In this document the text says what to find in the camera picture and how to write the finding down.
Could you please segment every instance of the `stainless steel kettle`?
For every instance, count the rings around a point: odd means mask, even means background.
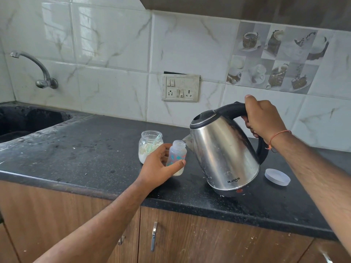
[[[257,151],[233,120],[247,115],[245,104],[235,102],[196,116],[190,135],[183,141],[195,153],[209,185],[222,196],[234,196],[251,182],[268,155],[268,145],[259,137]]]

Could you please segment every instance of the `wood grain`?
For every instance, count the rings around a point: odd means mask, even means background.
[[[0,181],[0,210],[22,263],[30,263],[104,209],[109,200]],[[140,210],[109,258],[137,262]]]
[[[19,263],[3,223],[0,224],[0,262]]]
[[[139,263],[296,263],[313,238],[141,207]],[[156,246],[151,236],[157,221]]]
[[[339,242],[315,239],[305,252],[299,263],[327,262],[323,256],[326,253],[333,263],[350,263],[351,256]]]

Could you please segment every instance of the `electrical outlet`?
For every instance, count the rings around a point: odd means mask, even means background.
[[[199,96],[199,75],[162,75],[162,100],[197,102]]]

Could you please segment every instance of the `plastic jar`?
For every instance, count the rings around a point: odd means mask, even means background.
[[[144,164],[146,157],[163,144],[162,133],[155,130],[146,130],[141,133],[139,141],[139,160]]]
[[[169,148],[169,156],[166,163],[166,166],[169,166],[181,159],[185,159],[186,156],[186,148],[185,143],[182,140],[173,141],[173,145]],[[183,173],[184,167],[181,168],[178,172],[173,174],[173,176],[179,176]]]

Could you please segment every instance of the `black sink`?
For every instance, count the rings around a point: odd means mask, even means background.
[[[32,106],[0,106],[0,143],[10,141],[71,119],[65,112]]]

